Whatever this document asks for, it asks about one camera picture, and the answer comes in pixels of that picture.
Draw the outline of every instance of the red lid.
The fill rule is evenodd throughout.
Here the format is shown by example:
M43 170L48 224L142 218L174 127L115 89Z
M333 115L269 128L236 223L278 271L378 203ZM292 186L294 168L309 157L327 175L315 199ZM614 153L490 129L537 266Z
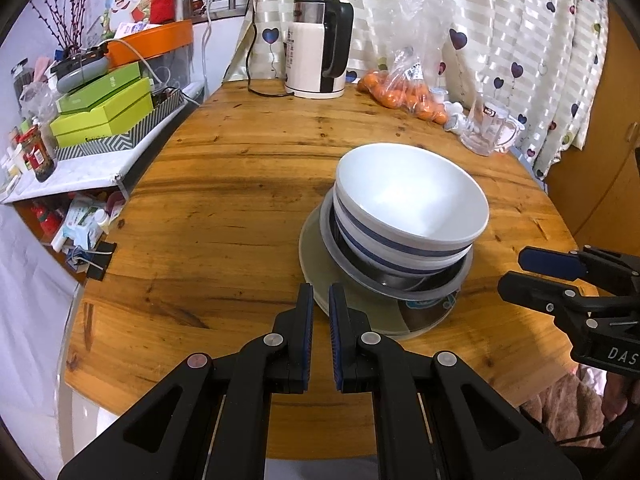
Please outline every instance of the red lid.
M38 127L37 126L32 126L26 132L24 132L21 136L18 137L18 142L19 143L23 143L25 140L27 140L29 137L31 137L37 131L38 131Z

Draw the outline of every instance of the round wooden table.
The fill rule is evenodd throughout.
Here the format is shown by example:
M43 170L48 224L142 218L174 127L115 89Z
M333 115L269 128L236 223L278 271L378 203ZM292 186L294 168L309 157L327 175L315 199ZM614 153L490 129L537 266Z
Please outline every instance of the round wooden table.
M454 311L402 345L455 352L512 404L559 379L573 365L566 336L551 316L505 304L496 292L524 246L575 248L512 155L475 155L439 126L383 108L351 85L339 99L305 100L258 97L237 82L187 119L136 187L108 237L118 248L107 275L88 283L80 303L66 382L122 414L192 352L223 356L268 333L303 281L300 228L332 186L340 157L370 142L446 156L478 181L491 209ZM309 391L273 397L268 456L375 454L370 395L336 392L328 321L318 307L314 315Z

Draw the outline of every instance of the power cord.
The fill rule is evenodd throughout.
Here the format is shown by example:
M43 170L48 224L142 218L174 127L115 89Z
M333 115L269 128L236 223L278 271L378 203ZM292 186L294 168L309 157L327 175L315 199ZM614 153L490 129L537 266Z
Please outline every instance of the power cord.
M111 41L116 41L117 43L121 43L123 45L126 45L130 51L132 51L136 56L138 56L140 58L140 61L146 66L146 69L149 70L149 73L153 76L153 78L160 83L163 87L166 87L166 84L168 83L168 81L162 81L159 77L158 74L156 74L156 72L154 72L154 70L151 68L151 65L149 65L149 63L146 61L146 59L144 57L142 57L142 54L140 54L133 46L131 46L129 43L127 43L124 40L116 40L115 38L111 38L110 40L104 40L100 43L98 43L97 46L101 46L104 45L106 43L110 43ZM196 106L200 106L200 103L197 102L195 99L190 98L187 94L184 93L184 91L182 89L179 89L180 93L182 94L182 97L184 97L187 101L195 104Z
M211 0L207 0L207 29L204 32L202 37L202 75L204 76L204 95L209 95L209 78L207 78L207 57L206 57L206 47L207 43L209 43L209 38L211 37Z
M589 438L595 438L597 436L600 436L601 434L602 434L602 432L599 431L597 433L590 433L588 435L574 436L573 438L566 438L564 440L558 440L556 442L556 446L562 446L563 444L572 444L574 442L580 442L581 440L587 440Z
M258 39L258 27L255 26L255 7L252 9L253 13L251 16L251 26L254 28L254 40L251 42L249 46L249 50L246 52L246 59L244 60L244 67L246 68L246 89L252 94L259 95L260 97L289 97L293 95L293 92L288 92L284 94L264 94L262 92L258 92L251 88L251 73L249 72L249 57L251 53L254 51L255 40Z

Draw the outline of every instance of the shelf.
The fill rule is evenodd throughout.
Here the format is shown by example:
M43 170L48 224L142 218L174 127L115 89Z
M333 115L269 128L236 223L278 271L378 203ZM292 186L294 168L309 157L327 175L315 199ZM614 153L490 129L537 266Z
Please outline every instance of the shelf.
M188 85L184 92L195 98L204 88L203 81ZM113 187L129 172L133 164L162 130L184 109L183 103L169 114L161 123L151 130L132 150L121 152L99 153L98 155L82 156L69 160L60 160L53 174L44 182L36 180L33 171L24 174L12 193L0 203L10 204L20 200L27 200L41 196L82 191L97 187Z

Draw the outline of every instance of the stacked bowls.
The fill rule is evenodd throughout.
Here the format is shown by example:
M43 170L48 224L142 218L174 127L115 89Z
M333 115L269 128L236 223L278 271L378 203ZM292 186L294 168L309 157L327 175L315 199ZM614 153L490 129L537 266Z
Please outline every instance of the stacked bowls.
M351 251L407 283L459 262L489 220L486 196L468 173L405 144L351 150L332 193L335 223Z

